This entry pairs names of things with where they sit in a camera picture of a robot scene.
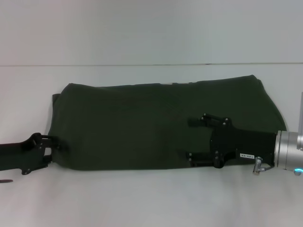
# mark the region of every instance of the black bracket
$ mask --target black bracket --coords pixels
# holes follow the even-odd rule
[[[263,163],[270,166],[274,165],[275,133],[237,129],[230,118],[209,114],[203,114],[199,119],[189,119],[188,125],[213,128],[210,153],[208,156],[191,154],[192,158],[188,159],[192,166],[206,166],[205,163],[209,166],[212,163],[215,168],[222,168],[230,159],[253,164],[255,157],[261,157]]]
[[[21,169],[23,175],[46,168],[52,161],[52,154],[45,155],[45,149],[60,149],[57,137],[34,133],[21,143],[0,145],[0,171]]]

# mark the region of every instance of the white backdrop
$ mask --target white backdrop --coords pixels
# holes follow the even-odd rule
[[[301,64],[88,65],[301,62],[302,6],[299,0],[0,0],[0,143],[48,132],[51,95],[68,83],[250,74],[297,131]],[[27,176],[1,171],[0,179],[14,180],[0,184],[1,226],[302,225],[302,178],[278,169],[256,177],[252,168],[79,172],[52,164]]]

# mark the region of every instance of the blue light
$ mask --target blue light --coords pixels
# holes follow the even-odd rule
[[[295,169],[294,171],[295,171],[295,172],[303,173],[303,169]]]

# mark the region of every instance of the label sticker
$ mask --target label sticker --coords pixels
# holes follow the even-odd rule
[[[254,155],[240,154],[240,157],[255,159]]]

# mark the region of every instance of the green fabric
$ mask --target green fabric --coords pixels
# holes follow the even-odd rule
[[[58,164],[77,170],[190,167],[184,152],[209,152],[209,128],[189,128],[203,113],[231,117],[235,127],[286,130],[254,76],[189,84],[89,87],[69,84],[54,96],[49,135],[64,142]]]

